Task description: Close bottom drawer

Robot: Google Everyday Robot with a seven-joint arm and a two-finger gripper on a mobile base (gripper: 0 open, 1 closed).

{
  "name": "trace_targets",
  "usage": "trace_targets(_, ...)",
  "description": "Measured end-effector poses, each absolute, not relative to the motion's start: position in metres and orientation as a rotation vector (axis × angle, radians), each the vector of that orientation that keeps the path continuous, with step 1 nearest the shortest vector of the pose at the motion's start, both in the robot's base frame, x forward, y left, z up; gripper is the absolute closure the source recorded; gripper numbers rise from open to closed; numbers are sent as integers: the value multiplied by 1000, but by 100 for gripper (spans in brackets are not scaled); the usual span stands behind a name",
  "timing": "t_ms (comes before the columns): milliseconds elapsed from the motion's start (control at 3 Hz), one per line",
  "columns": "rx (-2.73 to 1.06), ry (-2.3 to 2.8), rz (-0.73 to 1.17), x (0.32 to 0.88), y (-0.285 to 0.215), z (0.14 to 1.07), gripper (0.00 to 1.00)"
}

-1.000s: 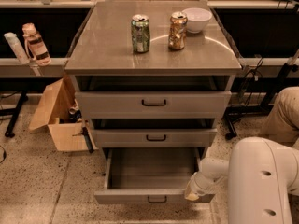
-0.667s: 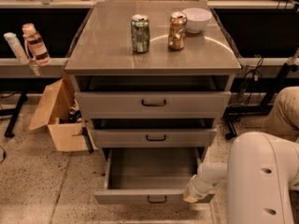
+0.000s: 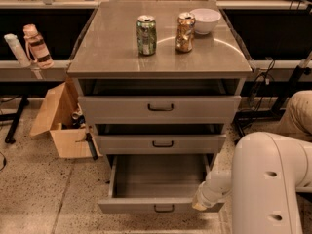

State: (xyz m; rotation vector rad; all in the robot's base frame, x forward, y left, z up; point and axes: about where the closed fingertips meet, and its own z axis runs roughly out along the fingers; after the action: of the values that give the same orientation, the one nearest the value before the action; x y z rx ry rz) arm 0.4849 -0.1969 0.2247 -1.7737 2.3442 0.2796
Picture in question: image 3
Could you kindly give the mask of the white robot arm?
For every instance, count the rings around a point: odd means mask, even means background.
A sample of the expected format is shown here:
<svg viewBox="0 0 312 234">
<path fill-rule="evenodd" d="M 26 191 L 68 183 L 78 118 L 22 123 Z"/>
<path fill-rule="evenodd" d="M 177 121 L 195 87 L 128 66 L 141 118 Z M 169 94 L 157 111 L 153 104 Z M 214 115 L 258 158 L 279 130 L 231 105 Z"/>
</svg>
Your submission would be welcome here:
<svg viewBox="0 0 312 234">
<path fill-rule="evenodd" d="M 312 143 L 256 132 L 236 145 L 231 171 L 212 171 L 192 207 L 232 195 L 232 234 L 303 234 L 296 194 L 312 185 Z"/>
</svg>

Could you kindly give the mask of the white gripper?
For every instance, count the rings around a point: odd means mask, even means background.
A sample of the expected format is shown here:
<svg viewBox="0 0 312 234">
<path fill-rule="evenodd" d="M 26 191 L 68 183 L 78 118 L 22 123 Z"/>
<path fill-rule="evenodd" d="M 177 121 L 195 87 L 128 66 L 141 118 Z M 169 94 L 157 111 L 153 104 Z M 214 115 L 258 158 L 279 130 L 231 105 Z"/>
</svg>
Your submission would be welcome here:
<svg viewBox="0 0 312 234">
<path fill-rule="evenodd" d="M 205 211 L 216 205 L 225 195 L 220 188 L 213 187 L 207 181 L 202 182 L 192 200 L 192 208 Z"/>
</svg>

